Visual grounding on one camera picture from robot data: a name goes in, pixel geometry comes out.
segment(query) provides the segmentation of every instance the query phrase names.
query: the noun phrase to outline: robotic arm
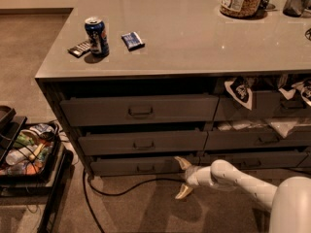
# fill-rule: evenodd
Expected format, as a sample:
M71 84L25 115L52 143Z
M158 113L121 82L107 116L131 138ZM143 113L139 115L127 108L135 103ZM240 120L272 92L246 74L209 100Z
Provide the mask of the robotic arm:
M182 157L175 158L186 171L186 182L182 184L176 199L185 198L199 186L207 185L224 191L240 187L271 212L269 233L311 232L310 179L293 177L277 187L239 171L225 160L200 167L191 165Z

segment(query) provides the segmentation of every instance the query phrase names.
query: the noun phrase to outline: blue soda can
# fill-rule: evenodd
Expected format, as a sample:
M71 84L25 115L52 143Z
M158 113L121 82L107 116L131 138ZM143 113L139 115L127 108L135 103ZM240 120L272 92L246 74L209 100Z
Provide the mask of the blue soda can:
M104 22L98 17L86 19L86 33L89 38L90 52L99 57L109 54L109 46Z

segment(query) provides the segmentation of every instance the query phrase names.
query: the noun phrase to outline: floor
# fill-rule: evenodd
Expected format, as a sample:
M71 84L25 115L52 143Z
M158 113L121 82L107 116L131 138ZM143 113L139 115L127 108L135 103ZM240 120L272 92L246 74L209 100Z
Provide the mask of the floor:
M16 109L28 122L55 119L34 76L67 15L0 16L0 104ZM75 154L52 232L103 232L86 204L83 166ZM278 185L298 173L291 170L253 170L249 174ZM119 193L155 178L180 179L181 175L96 177L92 184ZM181 183L156 181L142 184L122 196L102 196L86 183L86 194L104 232L268 232L269 213L240 189L232 192L201 187L184 201L175 200ZM0 198L0 232L37 232L44 202Z

